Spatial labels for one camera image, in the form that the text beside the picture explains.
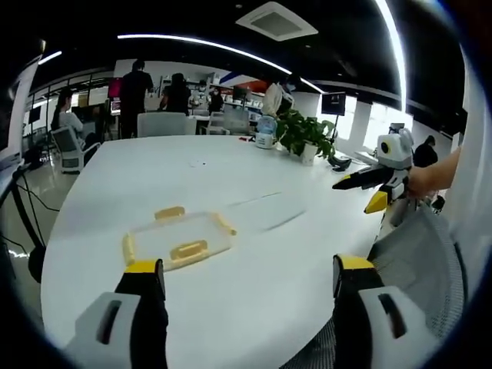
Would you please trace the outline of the person's right hand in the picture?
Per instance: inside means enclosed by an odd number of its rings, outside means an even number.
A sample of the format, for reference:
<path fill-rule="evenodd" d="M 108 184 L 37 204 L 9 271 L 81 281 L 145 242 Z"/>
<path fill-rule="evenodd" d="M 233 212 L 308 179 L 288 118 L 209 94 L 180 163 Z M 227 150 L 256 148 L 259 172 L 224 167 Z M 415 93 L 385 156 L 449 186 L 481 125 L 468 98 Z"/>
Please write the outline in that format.
<path fill-rule="evenodd" d="M 413 167 L 408 175 L 407 192 L 413 198 L 425 198 L 441 190 L 437 165 Z"/>

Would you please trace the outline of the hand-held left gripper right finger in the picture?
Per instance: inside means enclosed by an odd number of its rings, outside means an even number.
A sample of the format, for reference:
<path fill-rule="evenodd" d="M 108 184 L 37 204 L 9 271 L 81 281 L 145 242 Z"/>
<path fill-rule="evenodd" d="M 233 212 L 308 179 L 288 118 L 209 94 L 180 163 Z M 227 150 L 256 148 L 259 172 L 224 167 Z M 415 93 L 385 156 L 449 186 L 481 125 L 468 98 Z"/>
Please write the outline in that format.
<path fill-rule="evenodd" d="M 365 258 L 333 257 L 336 368 L 420 368 L 439 340 L 424 312 Z"/>

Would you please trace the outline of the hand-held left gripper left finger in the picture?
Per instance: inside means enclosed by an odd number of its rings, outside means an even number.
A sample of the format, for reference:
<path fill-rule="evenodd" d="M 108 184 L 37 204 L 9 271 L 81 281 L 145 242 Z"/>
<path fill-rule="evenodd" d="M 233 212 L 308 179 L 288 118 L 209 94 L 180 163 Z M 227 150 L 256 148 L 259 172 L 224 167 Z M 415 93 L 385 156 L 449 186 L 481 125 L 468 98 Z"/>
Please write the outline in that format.
<path fill-rule="evenodd" d="M 166 368 L 167 328 L 163 261 L 136 261 L 79 316 L 65 352 L 81 368 Z"/>

